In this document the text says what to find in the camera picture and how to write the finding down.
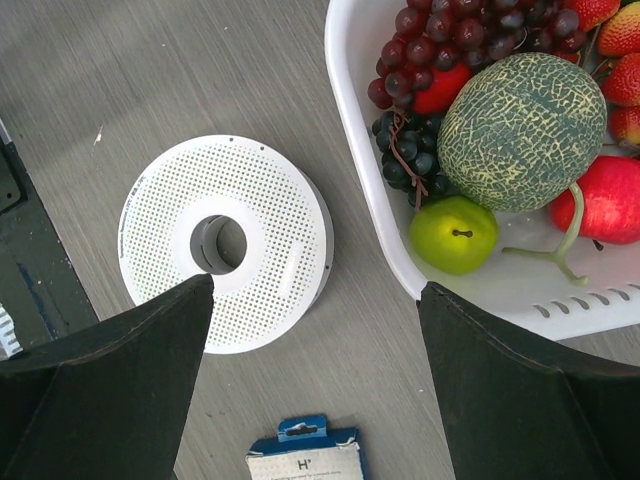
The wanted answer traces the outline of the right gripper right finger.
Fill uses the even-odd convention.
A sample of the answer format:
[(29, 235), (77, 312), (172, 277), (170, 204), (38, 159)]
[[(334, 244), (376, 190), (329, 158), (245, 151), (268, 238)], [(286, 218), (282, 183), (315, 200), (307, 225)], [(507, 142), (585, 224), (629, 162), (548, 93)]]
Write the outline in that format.
[(636, 479), (639, 369), (429, 282), (417, 303), (458, 479)]

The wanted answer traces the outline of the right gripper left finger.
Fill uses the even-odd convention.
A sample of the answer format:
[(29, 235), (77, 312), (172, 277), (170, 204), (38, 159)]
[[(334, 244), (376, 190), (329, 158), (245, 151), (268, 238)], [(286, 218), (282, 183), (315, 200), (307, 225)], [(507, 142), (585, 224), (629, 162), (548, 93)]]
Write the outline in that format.
[(212, 278), (1, 364), (5, 479), (170, 479), (213, 310)]

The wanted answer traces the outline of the white perforated cable spool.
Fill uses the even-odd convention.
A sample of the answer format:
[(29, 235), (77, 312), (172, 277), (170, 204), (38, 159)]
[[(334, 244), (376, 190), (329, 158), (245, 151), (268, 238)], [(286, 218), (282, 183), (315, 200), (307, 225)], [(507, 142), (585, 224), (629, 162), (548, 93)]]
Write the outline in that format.
[(277, 340), (313, 306), (331, 272), (334, 229), (315, 184), (282, 154), (207, 135), (165, 151), (138, 177), (120, 216), (118, 258), (138, 305), (210, 276), (204, 350), (237, 354)]

